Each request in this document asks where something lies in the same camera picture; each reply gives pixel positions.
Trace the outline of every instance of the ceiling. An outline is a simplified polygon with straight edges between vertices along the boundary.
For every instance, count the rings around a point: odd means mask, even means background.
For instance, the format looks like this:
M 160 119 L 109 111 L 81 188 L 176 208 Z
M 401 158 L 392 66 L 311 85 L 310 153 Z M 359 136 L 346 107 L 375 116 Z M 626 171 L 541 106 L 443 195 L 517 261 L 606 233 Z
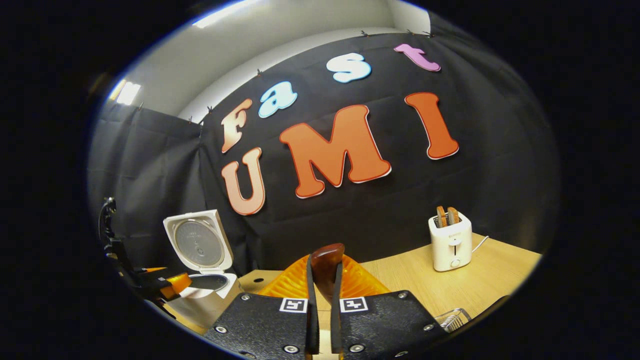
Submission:
M 151 49 L 125 79 L 142 85 L 135 104 L 177 116 L 221 76 L 274 47 L 336 29 L 396 27 L 395 3 L 256 0 L 204 29 L 186 24 Z

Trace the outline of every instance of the table surface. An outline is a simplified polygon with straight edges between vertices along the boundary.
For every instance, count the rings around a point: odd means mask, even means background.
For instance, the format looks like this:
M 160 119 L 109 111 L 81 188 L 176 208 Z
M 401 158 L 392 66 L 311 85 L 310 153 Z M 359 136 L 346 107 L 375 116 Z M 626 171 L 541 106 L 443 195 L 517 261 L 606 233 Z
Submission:
M 484 236 L 473 234 L 476 247 Z M 361 265 L 379 279 L 391 291 L 408 290 L 433 316 L 461 307 L 472 318 L 482 313 L 499 298 L 512 294 L 531 273 L 540 259 L 540 254 L 488 238 L 473 253 L 471 262 L 461 268 L 446 272 L 433 269 L 431 244 L 389 256 L 367 261 Z M 248 293 L 257 293 L 269 284 L 281 271 L 254 270 L 239 281 Z M 316 288 L 318 319 L 321 331 L 321 354 L 315 360 L 337 359 L 330 353 L 329 329 L 331 305 Z M 191 330 L 204 334 L 207 329 L 199 327 L 165 306 L 176 320 Z

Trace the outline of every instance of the power cord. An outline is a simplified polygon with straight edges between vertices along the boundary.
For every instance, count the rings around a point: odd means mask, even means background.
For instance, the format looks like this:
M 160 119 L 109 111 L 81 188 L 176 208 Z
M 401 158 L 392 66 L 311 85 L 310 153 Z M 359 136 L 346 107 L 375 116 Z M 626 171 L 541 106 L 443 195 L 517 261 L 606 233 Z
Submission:
M 473 253 L 474 253 L 474 252 L 475 252 L 475 251 L 480 247 L 480 245 L 482 245 L 482 243 L 483 243 L 485 240 L 487 240 L 488 238 L 489 238 L 489 236 L 488 236 L 488 235 L 487 235 L 487 236 L 485 236 L 485 237 L 484 237 L 484 239 L 482 239 L 482 241 L 480 241 L 480 243 L 476 246 L 476 248 L 475 248 L 475 249 L 473 249 L 473 250 L 471 250 L 471 253 L 473 254 Z

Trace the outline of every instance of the wire rack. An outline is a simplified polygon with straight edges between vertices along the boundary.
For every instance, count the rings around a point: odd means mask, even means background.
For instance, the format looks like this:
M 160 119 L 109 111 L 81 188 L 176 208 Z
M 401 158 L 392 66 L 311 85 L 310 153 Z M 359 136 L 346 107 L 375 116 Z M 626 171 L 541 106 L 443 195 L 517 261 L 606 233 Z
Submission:
M 446 332 L 452 332 L 471 321 L 471 316 L 461 308 L 456 308 L 435 317 L 435 320 Z

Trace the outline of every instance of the orange letter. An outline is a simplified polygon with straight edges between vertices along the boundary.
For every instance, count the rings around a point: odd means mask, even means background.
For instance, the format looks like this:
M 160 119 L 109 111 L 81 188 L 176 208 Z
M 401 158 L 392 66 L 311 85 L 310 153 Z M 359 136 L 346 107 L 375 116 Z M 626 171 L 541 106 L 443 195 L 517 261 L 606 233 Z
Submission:
M 413 107 L 420 115 L 424 130 L 429 139 L 427 156 L 437 160 L 458 152 L 458 142 L 451 138 L 447 124 L 438 109 L 438 97 L 430 92 L 417 92 L 404 98 L 407 105 Z
M 222 119 L 220 124 L 225 127 L 225 144 L 222 145 L 222 153 L 227 152 L 233 145 L 235 145 L 242 133 L 238 132 L 236 126 L 243 127 L 246 122 L 246 111 L 251 107 L 251 99 L 246 99 L 240 103 L 229 115 Z
M 335 114 L 331 141 L 327 142 L 307 124 L 293 125 L 280 134 L 293 157 L 300 185 L 296 195 L 304 199 L 320 195 L 324 182 L 316 179 L 311 164 L 335 187 L 342 185 L 344 159 L 349 155 L 349 180 L 354 183 L 383 177 L 391 172 L 391 164 L 382 159 L 373 140 L 369 123 L 369 108 L 352 105 Z
M 225 178 L 225 184 L 227 184 L 229 202 L 236 213 L 240 215 L 255 214 L 264 205 L 264 183 L 262 182 L 262 173 L 258 162 L 261 154 L 262 149 L 256 147 L 249 150 L 242 157 L 242 163 L 249 169 L 249 179 L 251 179 L 253 188 L 253 195 L 249 199 L 245 199 L 240 194 L 240 185 L 237 178 L 238 162 L 233 161 L 222 168 L 222 177 Z

